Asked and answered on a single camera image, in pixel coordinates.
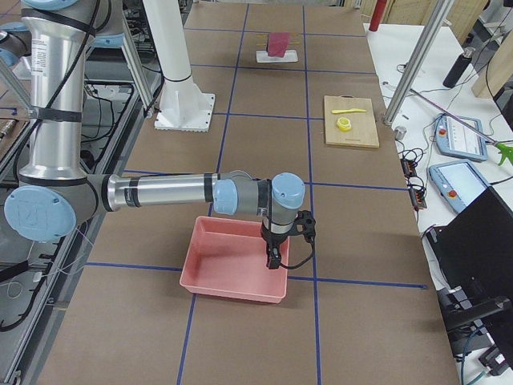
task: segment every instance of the white stand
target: white stand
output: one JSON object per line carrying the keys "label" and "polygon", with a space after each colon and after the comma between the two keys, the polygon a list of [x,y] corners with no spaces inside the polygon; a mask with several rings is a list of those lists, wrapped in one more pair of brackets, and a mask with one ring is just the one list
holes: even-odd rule
{"label": "white stand", "polygon": [[144,0],[160,67],[166,77],[155,128],[206,132],[216,97],[194,84],[176,0]]}

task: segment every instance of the blue joint cap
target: blue joint cap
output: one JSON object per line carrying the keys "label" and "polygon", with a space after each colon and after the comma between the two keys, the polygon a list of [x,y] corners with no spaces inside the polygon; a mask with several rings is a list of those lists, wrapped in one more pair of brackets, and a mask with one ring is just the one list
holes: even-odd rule
{"label": "blue joint cap", "polygon": [[4,205],[7,223],[21,236],[48,242],[73,231],[77,220],[68,201],[55,191],[41,186],[15,189]]}
{"label": "blue joint cap", "polygon": [[109,36],[97,36],[92,46],[94,48],[120,48],[123,46],[125,34],[112,34]]}
{"label": "blue joint cap", "polygon": [[0,59],[2,59],[8,67],[12,67],[18,62],[18,56],[2,48],[0,48]]}
{"label": "blue joint cap", "polygon": [[78,0],[22,0],[23,3],[36,10],[63,10]]}
{"label": "blue joint cap", "polygon": [[237,211],[239,194],[237,187],[231,179],[222,179],[216,182],[213,191],[214,211],[219,214],[233,215]]}
{"label": "blue joint cap", "polygon": [[286,209],[299,209],[305,199],[303,180],[290,172],[276,175],[273,178],[273,199]]}
{"label": "blue joint cap", "polygon": [[22,22],[6,22],[0,26],[5,32],[27,32],[29,29]]}

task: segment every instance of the green clip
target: green clip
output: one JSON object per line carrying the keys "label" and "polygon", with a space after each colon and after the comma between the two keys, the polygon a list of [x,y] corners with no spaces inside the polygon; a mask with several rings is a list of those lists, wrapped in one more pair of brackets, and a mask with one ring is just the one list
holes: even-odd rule
{"label": "green clip", "polygon": [[495,145],[499,149],[499,153],[502,155],[500,158],[499,166],[502,166],[506,158],[513,164],[513,147],[506,146],[504,143],[497,143]]}

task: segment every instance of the brown table surface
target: brown table surface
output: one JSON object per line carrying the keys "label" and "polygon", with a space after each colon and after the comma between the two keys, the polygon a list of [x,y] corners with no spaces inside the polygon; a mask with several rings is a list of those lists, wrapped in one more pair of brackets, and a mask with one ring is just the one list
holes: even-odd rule
{"label": "brown table surface", "polygon": [[[300,61],[256,64],[258,35],[282,30]],[[208,205],[109,214],[38,383],[458,383],[359,13],[199,3],[185,34],[212,126],[146,122],[127,172],[295,172],[317,256],[278,305],[192,295],[180,270]],[[371,98],[381,147],[325,146],[324,95]]]}

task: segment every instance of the red cylinder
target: red cylinder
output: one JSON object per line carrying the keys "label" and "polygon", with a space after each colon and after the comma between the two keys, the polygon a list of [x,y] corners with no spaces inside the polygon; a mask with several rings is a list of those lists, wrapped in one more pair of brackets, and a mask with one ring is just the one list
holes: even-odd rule
{"label": "red cylinder", "polygon": [[374,13],[372,14],[372,20],[370,20],[369,30],[376,32],[379,27],[379,23],[382,21],[383,14],[385,13],[386,0],[378,0],[374,7]]}

